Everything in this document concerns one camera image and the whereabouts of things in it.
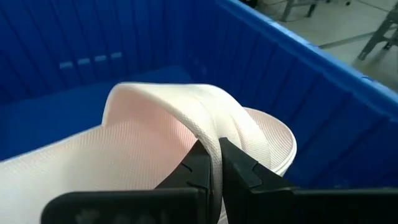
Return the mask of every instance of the blue plastic bin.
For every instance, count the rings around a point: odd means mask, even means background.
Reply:
[[[210,83],[279,118],[296,184],[398,185],[398,96],[237,0],[0,0],[0,160],[99,125],[122,80]]]

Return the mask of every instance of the white fabric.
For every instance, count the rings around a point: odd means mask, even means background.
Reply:
[[[279,175],[296,151],[288,127],[215,86],[118,84],[101,126],[0,164],[0,223],[39,223],[45,204],[66,192],[153,189],[197,139],[212,158],[220,214],[221,137]]]

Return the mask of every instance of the textured fabric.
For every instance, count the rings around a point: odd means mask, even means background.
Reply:
[[[295,155],[284,124],[217,87],[119,84],[101,126],[0,164],[0,223],[39,223],[45,204],[66,192],[153,189],[197,139],[212,158],[218,218],[221,137],[279,175]]]

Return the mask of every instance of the gray floor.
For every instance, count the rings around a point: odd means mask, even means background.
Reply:
[[[289,22],[279,23],[398,92],[398,47],[385,51],[380,43],[365,61],[356,59],[396,1],[352,0],[346,6],[343,0],[328,4],[320,0],[311,18],[305,17],[308,6],[295,7]],[[263,0],[258,10],[278,21],[285,7],[285,2],[278,2],[281,0]]]

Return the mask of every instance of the bin wall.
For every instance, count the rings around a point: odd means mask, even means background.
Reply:
[[[176,64],[179,0],[0,0],[0,105]]]
[[[328,188],[395,184],[395,93],[238,1],[193,2],[200,7],[184,65],[290,127],[298,152],[287,179]]]

